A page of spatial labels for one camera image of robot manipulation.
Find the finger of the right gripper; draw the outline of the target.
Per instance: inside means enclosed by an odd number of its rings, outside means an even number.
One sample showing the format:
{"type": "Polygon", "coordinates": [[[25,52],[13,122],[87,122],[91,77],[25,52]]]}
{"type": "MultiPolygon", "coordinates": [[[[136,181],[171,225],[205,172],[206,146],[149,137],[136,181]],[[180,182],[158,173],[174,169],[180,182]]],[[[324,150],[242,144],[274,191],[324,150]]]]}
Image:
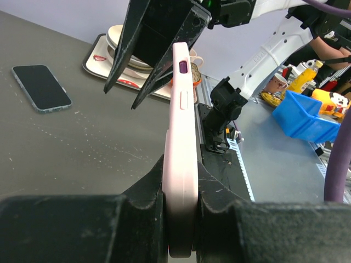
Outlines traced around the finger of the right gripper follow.
{"type": "Polygon", "coordinates": [[[148,22],[148,12],[152,10],[153,1],[130,1],[122,32],[115,50],[114,62],[104,85],[104,93],[108,93],[127,67],[134,50],[142,59],[146,56],[141,53],[143,44],[151,43],[154,32],[148,22]]]}
{"type": "Polygon", "coordinates": [[[136,109],[151,93],[163,88],[173,77],[173,44],[184,42],[193,47],[211,15],[198,1],[151,1],[141,22],[141,33],[134,48],[137,58],[153,68],[138,93],[136,109]]]}

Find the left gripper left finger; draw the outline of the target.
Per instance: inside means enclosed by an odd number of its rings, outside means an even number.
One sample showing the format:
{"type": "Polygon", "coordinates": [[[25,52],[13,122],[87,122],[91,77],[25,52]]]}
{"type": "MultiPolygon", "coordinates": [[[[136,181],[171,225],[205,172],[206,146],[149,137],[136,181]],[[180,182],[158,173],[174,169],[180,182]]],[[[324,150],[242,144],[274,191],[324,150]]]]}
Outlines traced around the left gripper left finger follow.
{"type": "Polygon", "coordinates": [[[166,262],[163,159],[119,195],[1,201],[1,262],[166,262]]]}

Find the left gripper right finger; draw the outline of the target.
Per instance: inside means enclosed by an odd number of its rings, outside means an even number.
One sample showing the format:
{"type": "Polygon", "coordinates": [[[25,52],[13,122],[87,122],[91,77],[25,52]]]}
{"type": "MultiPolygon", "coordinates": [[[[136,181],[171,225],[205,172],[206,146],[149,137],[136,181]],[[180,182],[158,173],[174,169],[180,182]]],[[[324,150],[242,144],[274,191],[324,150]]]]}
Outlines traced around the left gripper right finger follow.
{"type": "Polygon", "coordinates": [[[198,170],[198,262],[350,262],[349,205],[248,202],[198,170]]]}

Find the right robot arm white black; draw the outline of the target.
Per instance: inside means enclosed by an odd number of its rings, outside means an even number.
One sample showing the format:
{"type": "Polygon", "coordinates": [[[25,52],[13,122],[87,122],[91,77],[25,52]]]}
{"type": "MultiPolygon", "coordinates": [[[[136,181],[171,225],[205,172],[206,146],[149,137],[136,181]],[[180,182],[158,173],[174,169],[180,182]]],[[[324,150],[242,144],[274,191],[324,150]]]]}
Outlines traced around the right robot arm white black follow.
{"type": "Polygon", "coordinates": [[[133,108],[176,75],[173,45],[192,47],[203,30],[215,25],[227,28],[248,24],[276,10],[287,15],[259,51],[211,93],[213,108],[202,120],[208,150],[225,152],[227,125],[236,120],[248,99],[279,66],[309,41],[329,33],[350,17],[348,1],[130,1],[114,62],[104,85],[108,92],[135,56],[152,67],[133,108]]]}

